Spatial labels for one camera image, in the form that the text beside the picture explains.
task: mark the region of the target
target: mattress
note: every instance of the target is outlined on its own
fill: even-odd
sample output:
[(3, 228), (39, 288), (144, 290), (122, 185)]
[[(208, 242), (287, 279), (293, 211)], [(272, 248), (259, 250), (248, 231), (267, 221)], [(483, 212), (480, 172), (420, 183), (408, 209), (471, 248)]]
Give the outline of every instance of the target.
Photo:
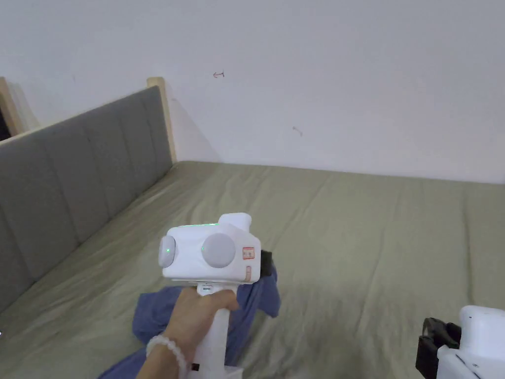
[(138, 295), (168, 284), (161, 236), (241, 211), (282, 298), (244, 377), (420, 377), (425, 317), (505, 308), (501, 185), (183, 162), (0, 315), (0, 377), (95, 378), (138, 349)]

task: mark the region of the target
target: wrist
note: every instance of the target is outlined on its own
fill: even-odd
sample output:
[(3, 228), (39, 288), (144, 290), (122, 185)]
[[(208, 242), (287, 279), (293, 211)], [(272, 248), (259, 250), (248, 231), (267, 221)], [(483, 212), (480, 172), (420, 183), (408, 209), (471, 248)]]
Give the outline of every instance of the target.
[(185, 338), (170, 328), (167, 328), (163, 332), (163, 337), (168, 338), (177, 345), (177, 347), (181, 350), (181, 353), (184, 355), (187, 363), (191, 363), (193, 361), (195, 349), (191, 347)]

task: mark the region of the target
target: white handheld device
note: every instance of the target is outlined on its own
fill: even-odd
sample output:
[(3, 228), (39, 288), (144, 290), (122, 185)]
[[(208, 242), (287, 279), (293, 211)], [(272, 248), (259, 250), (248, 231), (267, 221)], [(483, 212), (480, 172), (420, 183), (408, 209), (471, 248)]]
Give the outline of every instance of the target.
[[(261, 243), (249, 233), (251, 216), (228, 213), (216, 224), (171, 228), (160, 243), (163, 276), (197, 283), (202, 295), (233, 290), (260, 278)], [(189, 379), (242, 378), (242, 369), (224, 365), (230, 312), (221, 309), (196, 349)]]

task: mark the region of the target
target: forearm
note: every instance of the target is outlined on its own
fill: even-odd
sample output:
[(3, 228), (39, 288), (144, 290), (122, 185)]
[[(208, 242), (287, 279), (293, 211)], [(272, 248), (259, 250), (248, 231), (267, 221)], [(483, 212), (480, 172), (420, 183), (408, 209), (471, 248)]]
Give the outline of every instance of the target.
[(178, 379), (179, 365), (166, 346), (157, 345), (145, 360), (137, 379)]

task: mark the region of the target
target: handle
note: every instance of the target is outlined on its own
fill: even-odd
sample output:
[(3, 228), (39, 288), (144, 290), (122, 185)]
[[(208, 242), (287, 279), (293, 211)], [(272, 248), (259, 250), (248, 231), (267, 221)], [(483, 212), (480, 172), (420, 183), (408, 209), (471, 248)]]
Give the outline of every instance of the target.
[[(237, 289), (237, 285), (199, 282), (196, 291), (206, 296), (221, 290), (232, 290), (237, 293)], [(229, 320), (229, 310), (220, 309), (216, 312), (209, 332), (196, 348), (188, 379), (216, 379), (226, 376), (224, 359)]]

